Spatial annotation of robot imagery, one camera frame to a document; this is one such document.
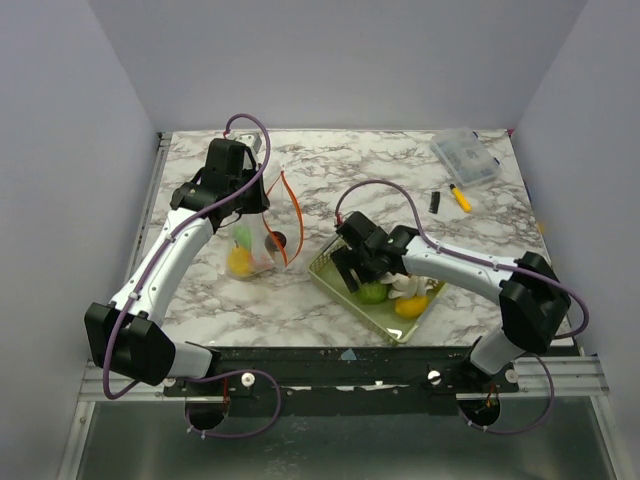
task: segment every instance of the clear plastic bag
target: clear plastic bag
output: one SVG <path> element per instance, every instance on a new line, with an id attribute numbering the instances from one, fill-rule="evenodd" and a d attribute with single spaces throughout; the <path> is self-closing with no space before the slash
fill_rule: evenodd
<path id="1" fill-rule="evenodd" d="M 264 185 L 269 209 L 263 214 L 243 215 L 230 225 L 226 271 L 234 278 L 286 268 L 302 250 L 302 211 L 284 171 L 277 168 L 266 175 Z"/>
<path id="2" fill-rule="evenodd" d="M 277 266 L 288 267 L 302 250 L 304 222 L 298 200 L 287 182 L 284 170 L 269 184 L 265 184 L 271 206 L 262 214 L 269 234 L 265 248 Z"/>

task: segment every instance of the metal tray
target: metal tray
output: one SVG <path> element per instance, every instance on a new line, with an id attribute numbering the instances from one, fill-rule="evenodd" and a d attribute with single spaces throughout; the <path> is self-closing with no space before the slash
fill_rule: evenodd
<path id="1" fill-rule="evenodd" d="M 394 311 L 393 300 L 386 300 L 378 305 L 366 305 L 349 292 L 331 261 L 331 253 L 343 245 L 344 241 L 337 235 L 325 243 L 309 265 L 311 281 L 389 344 L 395 346 L 407 342 L 420 326 L 422 319 L 433 309 L 438 298 L 446 291 L 448 285 L 445 282 L 439 282 L 436 288 L 428 293 L 429 306 L 414 320 L 398 316 Z"/>

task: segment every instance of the marble countertop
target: marble countertop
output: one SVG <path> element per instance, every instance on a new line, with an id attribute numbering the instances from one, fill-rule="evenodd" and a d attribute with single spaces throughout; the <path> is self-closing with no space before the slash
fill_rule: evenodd
<path id="1" fill-rule="evenodd" d="M 404 186 L 421 208 L 427 232 L 436 238 L 494 255 L 519 256 L 530 250 L 548 257 L 506 131 L 478 132 L 502 171 L 491 183 L 465 189 L 473 207 L 470 214 L 449 193 L 450 177 L 429 149 L 433 133 L 271 132 L 274 166 L 278 163 L 286 169 L 304 215 L 303 251 L 286 271 L 251 281 L 234 280 L 225 275 L 228 231 L 219 230 L 187 270 L 169 305 L 164 331 L 175 341 L 216 346 L 385 345 L 312 285 L 307 273 L 313 256 L 334 235 L 333 209 L 340 194 L 366 179 L 383 178 Z M 204 164 L 209 142 L 216 136 L 220 132 L 173 134 L 144 253 L 160 233 L 173 190 Z M 436 189 L 442 192 L 442 200 L 438 214 L 433 215 L 428 208 Z M 356 209 L 387 230 L 398 223 L 412 225 L 405 199 L 384 186 L 354 191 L 345 200 L 343 212 Z M 467 346 L 499 324 L 497 306 L 452 286 L 408 344 Z M 570 345 L 571 340 L 556 344 Z"/>

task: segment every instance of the clear plastic container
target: clear plastic container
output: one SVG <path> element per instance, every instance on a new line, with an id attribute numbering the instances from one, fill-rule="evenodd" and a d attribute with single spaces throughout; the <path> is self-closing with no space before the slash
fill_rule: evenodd
<path id="1" fill-rule="evenodd" d="M 431 150 L 455 178 L 468 187 L 495 178 L 500 164 L 470 128 L 444 130 L 431 139 Z"/>

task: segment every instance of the gray wall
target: gray wall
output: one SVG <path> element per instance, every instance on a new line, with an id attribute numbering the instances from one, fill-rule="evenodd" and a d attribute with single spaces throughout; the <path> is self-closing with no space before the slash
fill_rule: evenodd
<path id="1" fill-rule="evenodd" d="M 54 478 L 157 145 L 85 0 L 0 6 L 0 478 Z"/>
<path id="2" fill-rule="evenodd" d="M 640 3 L 591 0 L 514 136 L 561 278 L 591 306 L 630 452 L 640 452 Z M 636 471 L 640 460 L 636 455 Z"/>
<path id="3" fill-rule="evenodd" d="M 156 127 L 513 127 L 584 0 L 90 0 Z"/>

